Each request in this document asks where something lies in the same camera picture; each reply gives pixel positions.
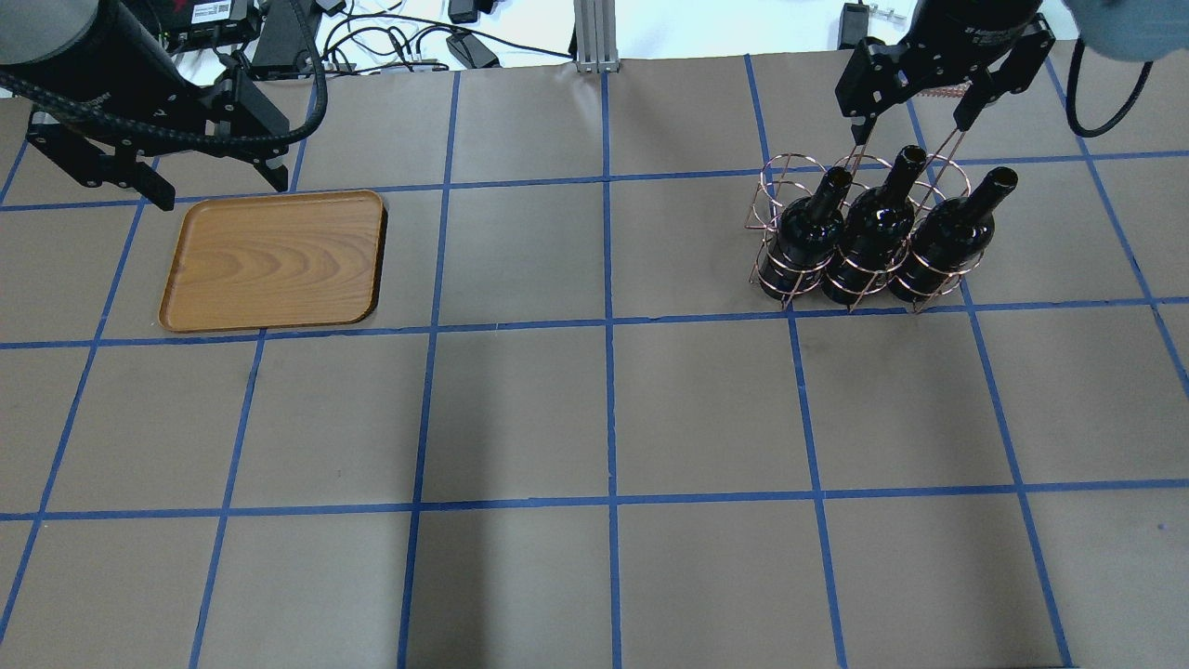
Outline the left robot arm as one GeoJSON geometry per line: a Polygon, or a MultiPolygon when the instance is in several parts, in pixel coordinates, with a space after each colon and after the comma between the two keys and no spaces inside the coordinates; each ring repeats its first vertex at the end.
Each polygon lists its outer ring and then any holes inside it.
{"type": "Polygon", "coordinates": [[[5,1],[4,88],[33,102],[26,139],[81,187],[130,188],[161,209],[175,187],[149,158],[190,150],[254,168],[284,190],[292,131],[237,59],[195,86],[120,1],[5,1]]]}

